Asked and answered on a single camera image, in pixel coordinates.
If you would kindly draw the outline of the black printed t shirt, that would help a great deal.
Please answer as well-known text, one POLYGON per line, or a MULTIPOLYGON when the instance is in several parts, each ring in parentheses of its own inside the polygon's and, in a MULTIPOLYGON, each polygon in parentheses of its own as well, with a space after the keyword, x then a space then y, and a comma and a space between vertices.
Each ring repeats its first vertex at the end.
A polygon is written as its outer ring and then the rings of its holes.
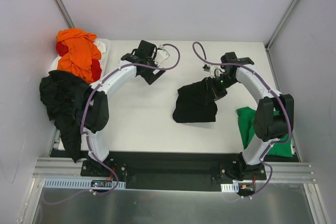
POLYGON ((215 101, 227 94, 226 89, 223 81, 210 77, 179 88, 173 120, 177 123, 215 122, 218 111, 215 101))

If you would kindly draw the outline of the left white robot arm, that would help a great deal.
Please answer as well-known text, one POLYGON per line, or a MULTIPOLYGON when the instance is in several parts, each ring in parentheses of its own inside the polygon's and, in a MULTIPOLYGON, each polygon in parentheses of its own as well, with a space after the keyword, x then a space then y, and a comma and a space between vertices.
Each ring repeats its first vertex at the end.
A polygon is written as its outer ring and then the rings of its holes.
POLYGON ((169 57, 166 44, 156 46, 142 40, 138 48, 120 58, 112 71, 87 88, 76 90, 75 119, 80 134, 86 138, 89 157, 95 161, 92 168, 99 176, 105 176, 111 171, 111 163, 106 160, 109 150, 101 136, 101 131, 109 121, 109 98, 137 76, 151 85, 167 71, 161 64, 169 57))

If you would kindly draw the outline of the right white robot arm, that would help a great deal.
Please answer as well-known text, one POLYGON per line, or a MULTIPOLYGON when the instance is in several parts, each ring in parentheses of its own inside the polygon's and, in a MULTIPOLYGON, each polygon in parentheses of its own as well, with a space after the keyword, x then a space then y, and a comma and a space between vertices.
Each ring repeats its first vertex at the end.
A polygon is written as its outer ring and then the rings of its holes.
POLYGON ((228 86, 241 83, 257 103, 253 126, 255 136, 242 152, 244 161, 236 166, 237 176, 248 179, 255 173, 254 165, 262 163, 275 144, 285 144, 291 140, 293 97, 271 88, 248 57, 238 59, 234 52, 230 52, 222 56, 221 63, 207 64, 222 67, 222 83, 228 86))

